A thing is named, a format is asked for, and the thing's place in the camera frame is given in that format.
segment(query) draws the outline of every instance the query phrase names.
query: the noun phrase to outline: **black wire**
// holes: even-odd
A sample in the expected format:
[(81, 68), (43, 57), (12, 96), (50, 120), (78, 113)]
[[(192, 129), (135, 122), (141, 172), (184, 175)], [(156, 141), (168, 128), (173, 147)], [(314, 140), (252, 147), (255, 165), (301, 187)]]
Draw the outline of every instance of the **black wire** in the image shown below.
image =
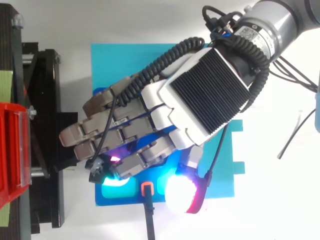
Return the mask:
[(292, 80), (292, 79), (289, 79), (289, 78), (285, 78), (285, 77), (283, 77), (283, 76), (280, 76), (280, 75), (274, 73), (273, 71), (269, 71), (269, 73), (272, 74), (272, 75), (274, 75), (274, 76), (276, 76), (277, 78), (286, 80), (286, 81), (288, 81), (288, 82), (290, 82), (290, 83), (298, 84), (295, 80)]
[(316, 110), (312, 110), (308, 116), (306, 116), (306, 118), (302, 121), (302, 123), (298, 126), (298, 128), (293, 132), (293, 134), (291, 135), (291, 137), (289, 138), (288, 142), (285, 144), (284, 148), (281, 151), (281, 154), (278, 156), (278, 159), (281, 159), (282, 156), (284, 155), (285, 151), (287, 150), (289, 144), (291, 143), (291, 141), (294, 139), (295, 135), (297, 134), (297, 132), (299, 131), (299, 129), (305, 124), (305, 122), (308, 120), (308, 118), (315, 112)]
[(312, 85), (307, 84), (303, 81), (300, 81), (298, 78), (296, 78), (287, 68), (285, 68), (285, 66), (283, 66), (280, 62), (276, 61), (276, 63), (285, 71), (287, 72), (287, 74), (290, 75), (291, 78), (293, 78), (297, 83), (299, 83), (300, 85), (302, 85), (303, 87), (305, 87), (306, 89), (316, 93), (318, 90), (315, 89)]
[(220, 150), (221, 150), (222, 143), (224, 142), (225, 135), (226, 135), (226, 132), (227, 132), (227, 129), (228, 129), (228, 125), (229, 124), (225, 125), (224, 128), (223, 128), (223, 132), (222, 132), (222, 135), (221, 135), (221, 138), (220, 138), (220, 141), (219, 141), (218, 148), (216, 149), (213, 161), (212, 161), (211, 166), (210, 166), (210, 168), (208, 170), (208, 171), (211, 172), (211, 174), (212, 174), (214, 166), (215, 166), (215, 164), (217, 162), (217, 159), (218, 159), (218, 156), (219, 156), (219, 153), (220, 153)]
[(313, 81), (311, 81), (309, 78), (307, 78), (306, 75), (304, 75), (302, 72), (300, 72), (295, 66), (293, 66), (289, 61), (287, 61), (283, 56), (280, 56), (279, 59), (284, 61), (290, 68), (292, 68), (296, 73), (298, 73), (301, 77), (303, 77), (313, 87), (318, 88), (318, 86)]
[(220, 11), (219, 9), (216, 9), (215, 7), (213, 6), (204, 6), (202, 8), (202, 16), (203, 16), (203, 19), (205, 20), (206, 23), (210, 22), (211, 18), (208, 16), (207, 14), (207, 11), (211, 11), (211, 12), (214, 12), (218, 15), (220, 15), (221, 17), (225, 16), (226, 14), (222, 11)]
[(274, 61), (274, 62), (273, 62), (273, 65), (276, 67), (276, 69), (278, 69), (278, 71), (279, 71), (280, 73), (282, 73), (283, 75), (291, 78), (288, 73), (286, 73), (285, 71), (283, 71), (283, 70), (277, 65), (277, 62), (279, 62), (279, 61)]
[(111, 125), (112, 117), (113, 117), (114, 112), (115, 112), (116, 102), (117, 102), (117, 97), (114, 97), (113, 100), (112, 100), (112, 105), (111, 105), (111, 108), (110, 108), (109, 117), (108, 117), (108, 120), (106, 121), (106, 125), (105, 125), (105, 128), (104, 128), (103, 134), (101, 136), (101, 140), (99, 142), (98, 147), (96, 148), (96, 151), (95, 151), (93, 157), (89, 161), (90, 163), (93, 163), (97, 159), (97, 157), (100, 154), (100, 151), (102, 149), (102, 146), (103, 146), (103, 144), (104, 144), (104, 142), (106, 140), (106, 137), (107, 137), (110, 125)]

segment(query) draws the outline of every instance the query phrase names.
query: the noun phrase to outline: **black cable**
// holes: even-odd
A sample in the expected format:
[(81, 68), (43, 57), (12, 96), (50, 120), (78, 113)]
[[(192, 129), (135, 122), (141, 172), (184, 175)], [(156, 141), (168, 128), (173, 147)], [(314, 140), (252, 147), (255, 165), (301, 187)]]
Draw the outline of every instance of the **black cable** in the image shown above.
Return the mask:
[(217, 37), (216, 44), (218, 45), (219, 43), (222, 43), (229, 50), (234, 50), (235, 52), (244, 55), (254, 64), (257, 69), (260, 70), (249, 87), (249, 92), (251, 95), (247, 104), (241, 111), (243, 113), (254, 103), (264, 88), (269, 76), (270, 61), (260, 48), (242, 36), (230, 35), (226, 37)]
[(93, 157), (89, 161), (87, 161), (87, 164), (89, 164), (89, 165), (93, 164), (94, 161), (97, 159), (98, 155), (100, 154), (100, 151), (102, 149), (102, 145), (104, 144), (104, 142), (106, 140), (106, 137), (107, 137), (110, 125), (111, 125), (112, 117), (114, 115), (115, 108), (116, 108), (116, 102), (117, 102), (117, 97), (114, 97), (113, 100), (112, 100), (112, 105), (111, 105), (111, 108), (110, 108), (109, 117), (108, 117), (108, 120), (106, 121), (106, 125), (105, 125), (105, 128), (104, 128), (103, 134), (101, 136), (101, 140), (99, 142), (99, 145), (96, 148)]
[(274, 73), (273, 71), (269, 71), (269, 73), (272, 74), (272, 75), (274, 75), (274, 76), (276, 76), (277, 78), (286, 80), (286, 81), (288, 81), (288, 82), (290, 82), (290, 83), (298, 84), (295, 80), (292, 80), (292, 79), (289, 79), (289, 78), (285, 78), (285, 77), (283, 77), (283, 76), (280, 76), (280, 75)]
[(300, 81), (298, 78), (296, 78), (287, 68), (285, 68), (285, 66), (283, 66), (280, 62), (276, 61), (276, 63), (287, 73), (290, 75), (291, 78), (293, 78), (297, 83), (299, 83), (300, 85), (302, 85), (303, 87), (305, 87), (306, 89), (316, 93), (317, 89), (315, 89), (312, 85), (305, 83), (303, 81)]
[(215, 7), (213, 7), (213, 6), (204, 6), (203, 8), (202, 8), (202, 16), (203, 16), (203, 19), (205, 20), (205, 22), (206, 23), (209, 23), (210, 22), (210, 20), (211, 20), (211, 18), (208, 16), (208, 14), (207, 14), (207, 11), (211, 11), (211, 12), (214, 12), (214, 13), (216, 13), (216, 14), (218, 14), (218, 15), (220, 15), (221, 17), (223, 17), (223, 16), (225, 16), (226, 14), (224, 13), (224, 12), (222, 12), (222, 11), (220, 11), (219, 9), (216, 9)]
[(291, 143), (291, 141), (294, 139), (295, 135), (297, 134), (297, 132), (299, 131), (299, 129), (305, 124), (305, 122), (308, 120), (308, 118), (315, 112), (316, 110), (312, 110), (308, 116), (306, 116), (306, 118), (302, 121), (302, 123), (298, 126), (298, 128), (293, 132), (293, 134), (291, 135), (291, 137), (289, 138), (288, 142), (285, 144), (284, 148), (281, 151), (281, 154), (278, 156), (278, 159), (281, 159), (282, 156), (284, 155), (285, 151), (287, 150), (289, 144)]
[(282, 73), (283, 75), (291, 78), (291, 76), (290, 76), (288, 73), (286, 73), (285, 71), (283, 71), (283, 70), (277, 65), (277, 62), (278, 62), (277, 60), (273, 62), (273, 65), (275, 66), (275, 68), (278, 69), (278, 71), (279, 71), (280, 73)]
[(290, 68), (292, 68), (296, 73), (298, 73), (301, 77), (303, 77), (308, 83), (310, 83), (313, 87), (318, 88), (318, 86), (311, 81), (309, 78), (307, 78), (306, 75), (304, 75), (302, 72), (300, 72), (295, 66), (293, 66), (289, 61), (287, 61), (283, 56), (280, 56), (279, 59), (285, 62)]
[(224, 142), (228, 126), (229, 126), (229, 124), (225, 125), (224, 128), (223, 128), (223, 131), (222, 131), (222, 134), (221, 134), (221, 138), (220, 138), (218, 147), (217, 147), (217, 149), (215, 151), (215, 155), (214, 155), (214, 158), (212, 160), (211, 166), (210, 166), (209, 170), (206, 172), (206, 174), (204, 175), (204, 179), (206, 180), (206, 183), (207, 183), (208, 187), (209, 187), (209, 185), (211, 183), (211, 180), (212, 180), (212, 173), (213, 173), (214, 167), (216, 165), (216, 162), (217, 162), (217, 159), (218, 159), (221, 147), (222, 147), (222, 143)]
[(218, 159), (218, 156), (219, 156), (221, 147), (222, 147), (222, 143), (224, 142), (224, 139), (225, 139), (225, 135), (226, 135), (228, 126), (229, 126), (229, 124), (225, 125), (224, 128), (223, 128), (223, 131), (222, 131), (222, 134), (221, 134), (221, 138), (220, 138), (218, 147), (217, 147), (217, 149), (216, 149), (216, 152), (215, 152), (213, 161), (212, 161), (211, 166), (210, 166), (210, 168), (209, 168), (209, 171), (210, 171), (210, 172), (213, 171), (214, 166), (215, 166), (215, 164), (216, 164), (216, 162), (217, 162), (217, 159)]
[(119, 94), (119, 105), (121, 107), (127, 106), (132, 99), (138, 97), (144, 87), (148, 85), (155, 76), (159, 75), (169, 65), (190, 52), (200, 51), (204, 46), (205, 40), (201, 37), (190, 37), (176, 44), (133, 78), (131, 83)]

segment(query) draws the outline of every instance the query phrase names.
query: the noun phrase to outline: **black heat sink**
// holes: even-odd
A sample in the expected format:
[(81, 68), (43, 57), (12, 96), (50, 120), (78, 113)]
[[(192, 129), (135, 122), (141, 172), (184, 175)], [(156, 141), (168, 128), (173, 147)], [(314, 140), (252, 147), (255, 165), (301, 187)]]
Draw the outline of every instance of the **black heat sink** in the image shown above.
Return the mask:
[(208, 134), (229, 122), (250, 97), (214, 48), (170, 85)]

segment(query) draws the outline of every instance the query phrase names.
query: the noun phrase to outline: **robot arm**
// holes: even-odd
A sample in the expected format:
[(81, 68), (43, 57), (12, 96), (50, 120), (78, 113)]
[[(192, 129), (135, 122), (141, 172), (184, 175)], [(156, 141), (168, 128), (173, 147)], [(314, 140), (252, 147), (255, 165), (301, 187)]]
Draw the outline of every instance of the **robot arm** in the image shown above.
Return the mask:
[[(238, 12), (210, 18), (207, 11), (215, 10), (202, 11), (212, 44), (203, 48), (196, 37), (177, 44), (141, 72), (93, 96), (83, 106), (88, 119), (61, 132), (61, 143), (75, 146), (78, 160), (88, 160), (92, 182), (101, 183), (97, 176), (106, 168), (119, 179), (134, 176), (164, 164), (176, 150), (185, 152), (178, 170), (195, 174), (203, 144), (250, 107), (266, 83), (270, 62), (301, 33), (320, 27), (319, 0), (262, 0), (238, 21), (233, 20)], [(109, 117), (99, 154), (120, 160), (94, 164), (90, 159)], [(153, 133), (154, 141), (132, 151)]]

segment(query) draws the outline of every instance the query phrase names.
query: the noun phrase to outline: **screw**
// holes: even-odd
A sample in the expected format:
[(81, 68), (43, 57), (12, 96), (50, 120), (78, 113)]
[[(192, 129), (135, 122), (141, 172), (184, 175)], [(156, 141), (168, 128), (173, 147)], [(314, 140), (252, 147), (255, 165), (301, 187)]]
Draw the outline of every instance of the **screw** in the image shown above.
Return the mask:
[(255, 72), (256, 74), (258, 74), (258, 73), (261, 72), (261, 70), (260, 70), (260, 68), (255, 68), (255, 69), (254, 69), (254, 72)]
[(61, 56), (59, 54), (55, 56), (54, 63), (55, 64), (61, 64)]
[(245, 13), (247, 13), (247, 12), (249, 12), (249, 11), (251, 11), (252, 10), (252, 7), (250, 6), (250, 5), (247, 5), (247, 6), (245, 6), (245, 8), (244, 8), (244, 12)]
[(37, 115), (37, 110), (35, 110), (34, 106), (30, 106), (26, 112), (31, 120), (33, 120), (35, 115)]
[(21, 14), (14, 15), (12, 19), (12, 26), (15, 29), (23, 29), (25, 27), (25, 19)]

